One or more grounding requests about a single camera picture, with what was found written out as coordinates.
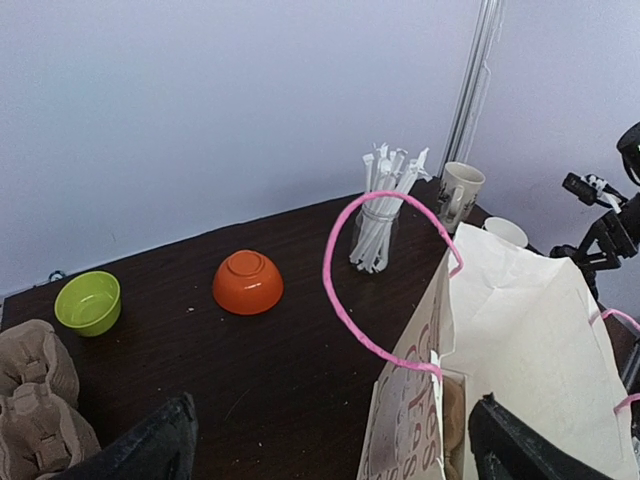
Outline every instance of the orange bowl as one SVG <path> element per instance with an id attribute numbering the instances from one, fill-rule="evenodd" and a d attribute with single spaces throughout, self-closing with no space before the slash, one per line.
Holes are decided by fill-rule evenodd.
<path id="1" fill-rule="evenodd" d="M 257 315 L 275 306 L 284 293 L 278 267 L 261 253 L 240 250 L 227 257 L 213 279 L 213 298 L 237 315 Z"/>

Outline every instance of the white wall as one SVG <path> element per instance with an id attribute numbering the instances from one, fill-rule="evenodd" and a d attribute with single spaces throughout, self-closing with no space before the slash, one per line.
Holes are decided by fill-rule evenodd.
<path id="1" fill-rule="evenodd" d="M 478 5 L 3 2 L 0 294 L 437 163 Z"/>
<path id="2" fill-rule="evenodd" d="M 631 196 L 615 144 L 640 121 L 640 2 L 507 3 L 469 162 L 486 172 L 479 202 L 520 223 L 548 253 L 577 243 L 605 210 L 562 189 L 595 173 Z M 601 273 L 601 300 L 640 316 L 640 258 Z"/>

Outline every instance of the table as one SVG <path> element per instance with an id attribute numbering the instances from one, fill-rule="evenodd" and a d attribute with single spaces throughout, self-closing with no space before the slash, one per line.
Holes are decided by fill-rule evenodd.
<path id="1" fill-rule="evenodd" d="M 433 207 L 437 186 L 421 183 L 412 193 Z M 105 265 L 121 282 L 123 313 L 101 337 L 79 338 L 55 321 L 53 302 L 68 279 L 7 299 L 3 328 L 30 318 L 55 326 L 80 377 L 80 413 L 103 446 L 188 391 L 200 424 L 193 478 L 353 480 L 383 362 L 336 318 L 321 282 L 327 236 L 351 198 Z M 487 216 L 476 207 L 469 221 L 479 225 Z M 349 265 L 352 224 L 333 267 L 344 305 L 388 350 L 445 252 L 417 211 L 403 207 L 399 222 L 385 272 L 368 276 Z M 231 315 L 211 296 L 216 268 L 239 248 L 263 252 L 284 277 L 284 298 L 258 317 Z M 632 340 L 624 327 L 609 325 L 621 366 Z"/>

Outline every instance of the paper bag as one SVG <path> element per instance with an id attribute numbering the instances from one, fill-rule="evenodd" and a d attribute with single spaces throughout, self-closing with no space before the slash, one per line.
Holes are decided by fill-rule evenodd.
<path id="1" fill-rule="evenodd" d="M 393 353 L 427 361 L 439 351 L 442 369 L 464 376 L 467 414 L 493 392 L 565 453 L 611 478 L 637 479 L 631 413 L 614 413 L 626 392 L 578 268 L 464 224 L 454 244 L 464 268 L 449 279 L 457 263 L 443 260 Z M 386 365 L 358 480 L 444 478 L 434 378 Z M 476 479 L 468 437 L 463 449 L 463 478 Z"/>

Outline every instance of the bag handle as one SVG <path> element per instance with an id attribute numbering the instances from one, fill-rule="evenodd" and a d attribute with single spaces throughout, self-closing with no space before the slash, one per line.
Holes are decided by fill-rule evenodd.
<path id="1" fill-rule="evenodd" d="M 331 278 L 331 260 L 333 259 L 333 252 L 336 248 L 336 241 L 338 240 L 338 234 L 345 222 L 349 218 L 349 216 L 363 203 L 368 202 L 369 200 L 373 200 L 380 197 L 395 197 L 401 200 L 404 200 L 412 207 L 416 208 L 420 213 L 426 216 L 429 221 L 436 227 L 438 230 L 438 234 L 442 237 L 448 247 L 451 249 L 451 252 L 456 257 L 456 261 L 458 262 L 458 266 L 451 271 L 449 278 L 455 276 L 463 267 L 464 262 L 462 261 L 462 257 L 460 256 L 460 252 L 453 244 L 451 237 L 447 233 L 447 230 L 444 226 L 438 221 L 438 218 L 435 214 L 425 207 L 422 203 L 416 200 L 414 197 L 410 195 L 406 195 L 400 192 L 392 192 L 392 191 L 376 191 L 364 194 L 354 201 L 352 201 L 346 208 L 338 215 L 338 219 L 336 223 L 333 225 L 331 229 L 331 233 L 329 234 L 329 239 L 327 240 L 327 247 L 324 253 L 324 261 L 322 263 L 322 283 L 324 283 L 324 288 L 327 292 L 327 296 L 329 297 L 329 301 L 333 306 L 333 309 L 336 312 L 336 315 L 342 322 L 347 326 L 349 331 L 356 337 L 356 339 L 368 348 L 371 352 L 375 353 L 377 356 L 386 360 L 388 362 L 393 363 L 399 367 L 408 368 L 409 370 L 417 370 L 419 372 L 430 372 L 434 374 L 440 382 L 442 382 L 442 370 L 437 365 L 432 363 L 422 363 L 422 362 L 410 362 L 408 360 L 404 360 L 402 358 L 398 358 L 395 355 L 387 352 L 382 347 L 376 345 L 369 337 L 367 337 L 362 330 L 358 328 L 358 326 L 353 322 L 345 308 L 340 303 L 338 299 L 338 295 L 336 294 L 335 288 L 333 287 L 333 279 Z"/>
<path id="2" fill-rule="evenodd" d="M 638 322 L 636 322 L 636 320 L 631 316 L 631 315 L 627 315 L 624 312 L 621 312 L 620 310 L 616 310 L 615 308 L 608 308 L 606 309 L 604 312 L 602 312 L 602 315 L 600 315 L 602 317 L 602 319 L 604 320 L 605 318 L 610 317 L 611 315 L 617 315 L 620 318 L 624 318 L 627 322 L 629 322 L 629 324 L 635 328 L 638 332 L 640 332 L 640 325 L 638 324 Z M 598 316 L 593 317 L 591 320 L 589 320 L 589 325 L 593 325 L 594 322 L 598 319 Z M 615 413 L 616 415 L 618 413 L 620 413 L 620 411 L 626 407 L 628 407 L 629 405 L 631 405 L 633 402 L 636 402 L 640 400 L 640 393 L 633 393 L 629 396 L 627 396 L 627 398 L 625 398 L 623 401 L 621 401 L 614 409 L 613 409 L 613 413 Z"/>

